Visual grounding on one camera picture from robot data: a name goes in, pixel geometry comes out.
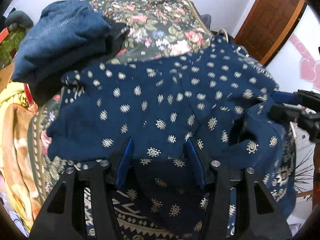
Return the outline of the navy patterned hooded jacket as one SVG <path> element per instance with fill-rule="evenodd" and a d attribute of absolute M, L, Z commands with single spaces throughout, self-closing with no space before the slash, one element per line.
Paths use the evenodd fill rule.
<path fill-rule="evenodd" d="M 199 53 L 133 64 L 90 62 L 62 76 L 48 157 L 81 167 L 129 155 L 118 184 L 129 211 L 195 239 L 209 194 L 201 172 L 218 160 L 252 167 L 284 217 L 295 208 L 291 128 L 267 116 L 279 89 L 271 74 L 221 35 Z"/>

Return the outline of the yellow cartoon blanket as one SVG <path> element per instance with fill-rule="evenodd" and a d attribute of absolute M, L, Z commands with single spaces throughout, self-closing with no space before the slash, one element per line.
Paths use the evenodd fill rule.
<path fill-rule="evenodd" d="M 10 82 L 1 92 L 1 174 L 9 203 L 30 231 L 41 209 L 28 150 L 29 106 L 23 83 Z"/>

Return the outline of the brown wooden door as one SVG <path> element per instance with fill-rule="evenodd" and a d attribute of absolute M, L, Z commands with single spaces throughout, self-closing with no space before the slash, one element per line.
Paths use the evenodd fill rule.
<path fill-rule="evenodd" d="M 267 65 L 289 39 L 305 9 L 305 0 L 255 0 L 235 42 Z"/>

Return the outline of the grey purple backpack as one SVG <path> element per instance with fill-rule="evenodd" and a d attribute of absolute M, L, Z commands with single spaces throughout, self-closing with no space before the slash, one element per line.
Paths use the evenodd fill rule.
<path fill-rule="evenodd" d="M 202 22 L 204 23 L 204 25 L 210 29 L 211 26 L 211 22 L 212 22 L 212 17 L 210 16 L 210 14 L 204 14 L 200 16 Z"/>

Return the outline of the floral bedspread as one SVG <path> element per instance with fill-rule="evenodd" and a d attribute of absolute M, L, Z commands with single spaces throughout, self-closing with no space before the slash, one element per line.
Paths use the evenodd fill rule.
<path fill-rule="evenodd" d="M 102 10 L 109 18 L 117 23 L 126 24 L 130 29 L 119 54 L 110 60 L 99 60 L 102 63 L 133 64 L 187 53 L 199 53 L 208 48 L 211 39 L 217 36 L 210 34 L 195 6 L 189 0 L 81 1 L 91 3 L 94 9 Z M 227 34 L 219 35 L 226 41 L 233 42 Z M 243 46 L 237 46 L 244 50 L 247 57 L 260 64 L 247 53 Z M 72 166 L 76 170 L 87 169 L 60 157 L 54 159 L 48 157 L 48 148 L 52 140 L 47 135 L 47 130 L 59 116 L 61 98 L 62 89 L 36 113 L 30 127 L 33 135 L 31 163 L 41 202 L 46 200 L 66 168 Z M 292 138 L 290 149 L 296 155 L 294 138 Z"/>

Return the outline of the blue denim garment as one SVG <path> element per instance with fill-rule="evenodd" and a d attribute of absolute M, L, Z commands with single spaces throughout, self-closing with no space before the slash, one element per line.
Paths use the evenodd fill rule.
<path fill-rule="evenodd" d="M 45 104 L 60 90 L 63 73 L 81 60 L 105 54 L 112 28 L 88 2 L 48 5 L 20 43 L 12 80 L 26 83 L 36 104 Z"/>

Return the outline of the orange box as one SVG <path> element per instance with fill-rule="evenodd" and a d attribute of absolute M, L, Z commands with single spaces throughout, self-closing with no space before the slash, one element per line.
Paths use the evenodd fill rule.
<path fill-rule="evenodd" d="M 9 35 L 9 31 L 7 28 L 4 28 L 1 32 L 0 32 L 0 43 L 2 43 L 4 41 L 4 39 Z"/>

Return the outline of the grey plush pillow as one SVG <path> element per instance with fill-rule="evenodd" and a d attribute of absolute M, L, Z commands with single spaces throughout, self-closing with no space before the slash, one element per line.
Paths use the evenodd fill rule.
<path fill-rule="evenodd" d="M 23 11 L 16 10 L 10 13 L 4 22 L 5 27 L 17 24 L 24 29 L 30 29 L 34 26 L 32 19 Z"/>

